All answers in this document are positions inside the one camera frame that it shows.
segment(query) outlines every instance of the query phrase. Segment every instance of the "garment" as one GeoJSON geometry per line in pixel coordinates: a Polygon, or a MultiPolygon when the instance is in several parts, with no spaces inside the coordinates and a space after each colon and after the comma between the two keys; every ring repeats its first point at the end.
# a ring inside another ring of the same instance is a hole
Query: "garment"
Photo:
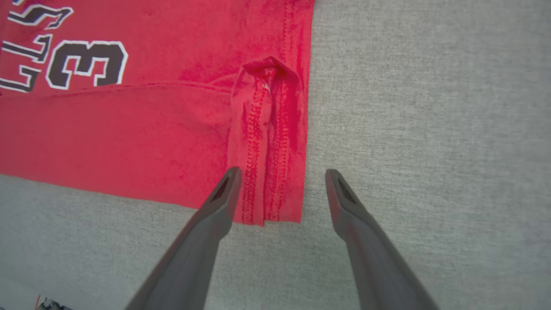
{"type": "Polygon", "coordinates": [[[312,0],[0,6],[0,173],[300,222],[312,0]]]}

